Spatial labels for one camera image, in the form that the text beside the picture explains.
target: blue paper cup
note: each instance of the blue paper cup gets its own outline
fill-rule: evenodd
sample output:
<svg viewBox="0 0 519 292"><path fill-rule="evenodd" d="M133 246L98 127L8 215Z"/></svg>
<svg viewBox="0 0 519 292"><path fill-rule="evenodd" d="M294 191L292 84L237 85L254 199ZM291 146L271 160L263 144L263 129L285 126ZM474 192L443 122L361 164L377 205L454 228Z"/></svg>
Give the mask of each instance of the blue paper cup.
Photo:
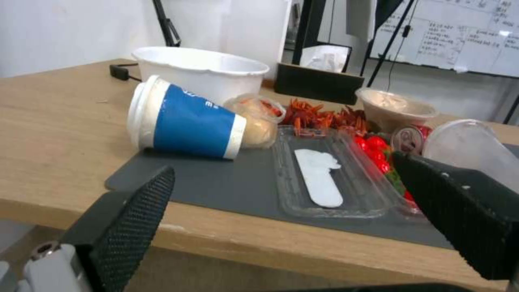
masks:
<svg viewBox="0 0 519 292"><path fill-rule="evenodd" d="M234 159L246 123L244 117L153 75L135 89L127 128L139 149Z"/></svg>

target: whiteboard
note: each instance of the whiteboard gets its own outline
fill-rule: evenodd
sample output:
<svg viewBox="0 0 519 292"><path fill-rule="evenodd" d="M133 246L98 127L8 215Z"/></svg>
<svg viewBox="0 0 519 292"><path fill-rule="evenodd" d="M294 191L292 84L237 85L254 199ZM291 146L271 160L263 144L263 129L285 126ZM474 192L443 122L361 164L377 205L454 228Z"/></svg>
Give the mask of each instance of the whiteboard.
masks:
<svg viewBox="0 0 519 292"><path fill-rule="evenodd" d="M378 58L409 0L404 0L378 29L372 58ZM428 65L457 72L519 77L519 0L415 0L411 31L397 62ZM403 28L386 60L394 60Z"/></svg>

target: plastic food container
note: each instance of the plastic food container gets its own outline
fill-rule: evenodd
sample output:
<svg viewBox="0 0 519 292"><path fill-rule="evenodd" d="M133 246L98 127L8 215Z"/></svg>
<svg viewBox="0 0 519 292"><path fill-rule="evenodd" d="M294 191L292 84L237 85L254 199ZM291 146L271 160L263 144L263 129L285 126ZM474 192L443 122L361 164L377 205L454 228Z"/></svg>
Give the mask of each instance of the plastic food container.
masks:
<svg viewBox="0 0 519 292"><path fill-rule="evenodd" d="M457 120L441 125L427 138L423 155L452 166L480 170L519 193L519 160L480 121Z"/></svg>
<svg viewBox="0 0 519 292"><path fill-rule="evenodd" d="M258 93L269 70L255 60L191 48L144 47L132 56L139 63L142 80L160 75L218 105L240 94Z"/></svg>
<svg viewBox="0 0 519 292"><path fill-rule="evenodd" d="M361 88L355 92L364 104L368 121L391 133L405 125L423 125L438 115L431 105L390 92Z"/></svg>
<svg viewBox="0 0 519 292"><path fill-rule="evenodd" d="M320 218L376 218L390 208L406 207L404 199L349 135L330 130L317 139L294 136L292 126L280 126L273 146L281 207L290 215ZM337 208L311 201L294 150L327 152L341 164L330 172L343 197Z"/></svg>

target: black power adapter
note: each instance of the black power adapter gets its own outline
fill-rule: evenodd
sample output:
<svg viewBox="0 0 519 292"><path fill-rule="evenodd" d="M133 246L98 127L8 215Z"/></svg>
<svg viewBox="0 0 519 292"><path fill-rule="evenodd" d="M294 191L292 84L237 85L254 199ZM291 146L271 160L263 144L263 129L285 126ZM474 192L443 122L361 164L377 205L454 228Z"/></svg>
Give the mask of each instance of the black power adapter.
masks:
<svg viewBox="0 0 519 292"><path fill-rule="evenodd" d="M139 78L135 78L135 77L131 76L128 69L125 68L125 67L130 67L130 66L137 66L137 65L138 65L137 63L119 64L119 65L112 64L112 65L110 65L110 75L112 77L115 77L115 78L117 78L119 80L123 80L123 81L126 81L128 79L133 79L133 80L142 82L142 80L140 80Z"/></svg>

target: white foam bowl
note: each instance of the white foam bowl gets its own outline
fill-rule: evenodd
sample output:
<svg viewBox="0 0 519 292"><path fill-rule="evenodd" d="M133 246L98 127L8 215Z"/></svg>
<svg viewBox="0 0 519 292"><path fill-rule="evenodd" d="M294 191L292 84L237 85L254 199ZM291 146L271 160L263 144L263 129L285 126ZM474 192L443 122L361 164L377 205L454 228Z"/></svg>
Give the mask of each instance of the white foam bowl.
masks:
<svg viewBox="0 0 519 292"><path fill-rule="evenodd" d="M261 62L191 48L144 47L135 50L142 80L151 75L223 105L245 93L258 93L269 67Z"/></svg>
<svg viewBox="0 0 519 292"><path fill-rule="evenodd" d="M375 122L383 132L391 133L405 125L423 125L438 115L432 105L390 92L361 88L355 95L364 104L366 119Z"/></svg>

